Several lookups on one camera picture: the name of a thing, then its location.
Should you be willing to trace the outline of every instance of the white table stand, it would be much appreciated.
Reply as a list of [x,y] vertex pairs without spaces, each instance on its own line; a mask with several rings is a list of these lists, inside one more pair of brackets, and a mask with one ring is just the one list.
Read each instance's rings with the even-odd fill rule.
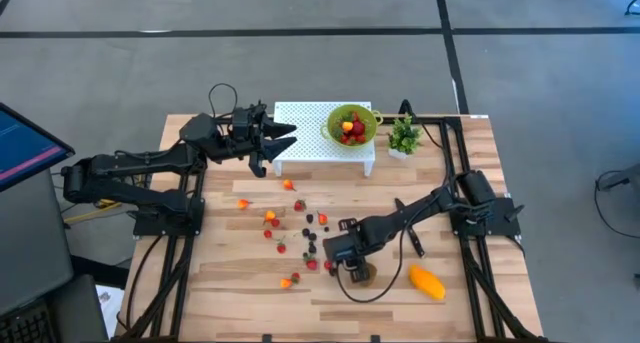
[[345,104],[371,109],[371,102],[276,102],[273,120],[298,127],[285,136],[294,136],[298,141],[273,160],[278,177],[284,162],[359,162],[364,165],[365,177],[371,174],[376,160],[373,139],[358,148],[345,148],[320,133],[331,111]]

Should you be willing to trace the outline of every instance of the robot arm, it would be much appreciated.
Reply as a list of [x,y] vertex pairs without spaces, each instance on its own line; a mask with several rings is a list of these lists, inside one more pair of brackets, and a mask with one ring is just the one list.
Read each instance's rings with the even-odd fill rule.
[[138,174],[173,172],[182,176],[198,175],[207,167],[207,158],[216,163],[243,159],[249,155],[249,167],[264,177],[262,161],[272,161],[296,142],[295,137],[279,138],[293,132],[294,125],[274,123],[266,114],[266,105],[251,105],[232,112],[227,134],[221,132],[218,118],[199,114],[180,129],[180,141],[160,152],[100,154],[82,159],[62,169],[64,197],[73,203],[91,203],[100,199],[137,205],[138,214],[189,218],[193,210],[187,195],[177,189],[157,192],[124,182]]
[[375,253],[395,238],[398,232],[439,213],[453,210],[464,212],[468,219],[478,220],[490,214],[495,194],[480,171],[470,171],[456,177],[466,200],[456,198],[448,187],[439,187],[431,194],[387,216],[371,216],[357,221],[341,220],[340,230],[347,233],[324,240],[327,259],[336,265],[344,263],[354,283],[369,279],[365,257]]

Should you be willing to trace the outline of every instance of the computer monitor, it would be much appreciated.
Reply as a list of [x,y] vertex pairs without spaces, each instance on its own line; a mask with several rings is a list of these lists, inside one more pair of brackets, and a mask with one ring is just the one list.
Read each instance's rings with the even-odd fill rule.
[[69,145],[0,102],[0,192],[74,154]]

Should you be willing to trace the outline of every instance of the wooden tabletop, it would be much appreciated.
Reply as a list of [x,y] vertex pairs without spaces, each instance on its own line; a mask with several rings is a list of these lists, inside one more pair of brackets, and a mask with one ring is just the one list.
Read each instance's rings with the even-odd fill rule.
[[[162,149],[177,140],[178,130],[190,117],[168,116]],[[505,193],[489,119],[461,116],[461,120],[471,167],[484,171],[497,194]],[[259,341],[265,333],[272,334],[274,341],[368,341],[373,334],[381,335],[383,341],[475,339],[460,246],[446,215],[414,226],[426,250],[425,258],[418,259],[411,244],[404,244],[402,272],[389,293],[375,303],[353,303],[342,294],[336,279],[322,268],[325,259],[320,243],[317,255],[320,268],[310,271],[305,267],[302,253],[308,241],[299,233],[303,228],[312,228],[321,240],[339,233],[339,219],[388,214],[395,209],[394,198],[410,203],[441,184],[444,161],[439,148],[423,134],[423,146],[413,157],[396,160],[387,154],[389,130],[390,126],[381,126],[376,135],[376,162],[369,178],[363,176],[362,164],[357,163],[285,163],[284,175],[278,178],[265,162],[268,175],[263,179],[253,176],[247,160],[209,164],[203,191],[206,213],[202,234],[196,238],[193,250],[181,341]],[[430,132],[440,141],[435,127]],[[455,144],[453,147],[457,160]],[[283,190],[285,178],[294,181],[297,192]],[[156,174],[152,189],[165,190],[177,185],[177,176]],[[239,210],[238,199],[247,199],[252,204]],[[293,210],[297,199],[306,201],[306,213],[319,211],[329,217],[329,233],[321,229],[317,220],[309,225],[306,213]],[[276,251],[274,240],[263,236],[263,216],[267,210],[275,211],[282,222],[281,229],[272,230],[275,238],[285,237],[284,254]],[[121,317],[126,311],[133,275],[153,240],[146,237],[136,245]],[[144,266],[134,297],[132,320],[142,314],[157,292],[166,241],[163,238],[158,243]],[[498,292],[525,327],[534,334],[542,334],[522,253],[506,238],[488,237],[487,244]],[[398,253],[396,239],[367,257],[377,267],[378,275],[366,288],[346,284],[351,295],[366,299],[384,289],[397,268]],[[443,301],[435,301],[413,288],[407,276],[407,267],[412,263],[440,278],[447,289]],[[281,289],[280,279],[293,272],[300,273],[300,284]],[[348,281],[343,274],[343,282]],[[480,296],[486,331],[492,334],[488,302],[484,294]],[[168,302],[164,334],[169,330],[173,294]]]

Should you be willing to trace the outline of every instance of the green bowl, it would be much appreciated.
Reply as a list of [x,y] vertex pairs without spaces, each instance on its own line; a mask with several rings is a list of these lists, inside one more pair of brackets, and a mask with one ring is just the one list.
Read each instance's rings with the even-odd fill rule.
[[[358,113],[358,119],[364,124],[364,136],[367,139],[364,143],[357,145],[346,145],[340,142],[342,135],[342,117],[350,112]],[[376,110],[369,110],[356,104],[345,104],[334,109],[327,118],[327,124],[320,128],[320,133],[325,139],[330,139],[336,144],[346,148],[360,148],[369,143],[376,135],[378,126],[382,123],[382,114]]]

